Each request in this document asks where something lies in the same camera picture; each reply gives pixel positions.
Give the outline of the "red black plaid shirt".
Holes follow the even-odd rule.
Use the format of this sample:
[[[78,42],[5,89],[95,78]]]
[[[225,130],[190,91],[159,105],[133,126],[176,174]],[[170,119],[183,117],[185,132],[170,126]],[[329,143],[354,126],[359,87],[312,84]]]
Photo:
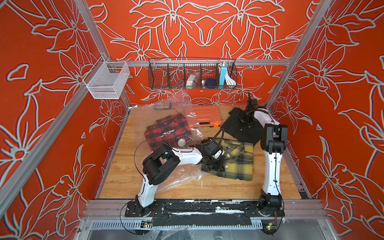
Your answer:
[[[144,135],[151,151],[155,151],[163,143],[176,148],[180,139],[188,142],[192,133],[186,117],[179,113],[156,120],[153,125],[147,127]]]

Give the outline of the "yellow black plaid shirt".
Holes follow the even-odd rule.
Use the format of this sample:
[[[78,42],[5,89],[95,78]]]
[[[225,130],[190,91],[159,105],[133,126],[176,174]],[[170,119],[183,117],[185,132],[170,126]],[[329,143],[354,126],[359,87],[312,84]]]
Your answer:
[[[211,175],[242,181],[252,181],[254,172],[254,145],[237,140],[223,139],[224,154],[213,162],[201,164],[201,171]]]

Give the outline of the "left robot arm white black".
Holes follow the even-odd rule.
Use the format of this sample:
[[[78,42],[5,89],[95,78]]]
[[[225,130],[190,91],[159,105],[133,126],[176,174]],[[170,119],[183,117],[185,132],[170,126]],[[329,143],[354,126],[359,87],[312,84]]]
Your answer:
[[[158,141],[160,146],[142,161],[143,170],[139,173],[143,183],[139,194],[135,196],[138,210],[147,210],[153,205],[158,185],[163,183],[178,166],[218,161],[224,155],[221,146],[223,139],[224,130],[221,129],[213,138],[186,149],[173,148],[168,143]]]

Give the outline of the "clear plastic vacuum bag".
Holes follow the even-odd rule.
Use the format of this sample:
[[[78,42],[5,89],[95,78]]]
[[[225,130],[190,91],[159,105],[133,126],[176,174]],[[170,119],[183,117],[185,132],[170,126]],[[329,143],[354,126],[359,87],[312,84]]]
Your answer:
[[[171,110],[154,110],[155,103],[171,103]],[[155,123],[156,120],[165,118],[170,115],[177,115],[179,113],[185,116],[184,109],[190,106],[197,106],[190,102],[190,99],[186,97],[184,94],[178,94],[168,99],[163,99],[157,101],[152,104],[147,105],[133,105],[131,109],[133,110],[133,123],[132,123],[132,131],[135,134],[135,139],[142,140],[143,144],[147,146],[147,150],[151,151],[149,144],[145,138],[145,131],[148,126],[151,126]],[[204,139],[203,136],[203,127],[199,127],[196,129],[191,129],[191,139],[186,142],[183,139],[178,141],[178,149],[186,149],[192,145],[201,144],[204,140],[209,140],[209,138]]]

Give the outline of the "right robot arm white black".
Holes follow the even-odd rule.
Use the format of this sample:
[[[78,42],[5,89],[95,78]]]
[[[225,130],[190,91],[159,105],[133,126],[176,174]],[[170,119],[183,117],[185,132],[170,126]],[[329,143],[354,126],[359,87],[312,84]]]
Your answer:
[[[242,121],[253,126],[259,123],[263,128],[260,145],[265,154],[265,179],[257,209],[261,215],[268,216],[283,208],[284,200],[280,187],[280,169],[283,153],[288,144],[288,126],[279,123],[269,110],[258,104],[258,100],[248,95],[245,115]]]

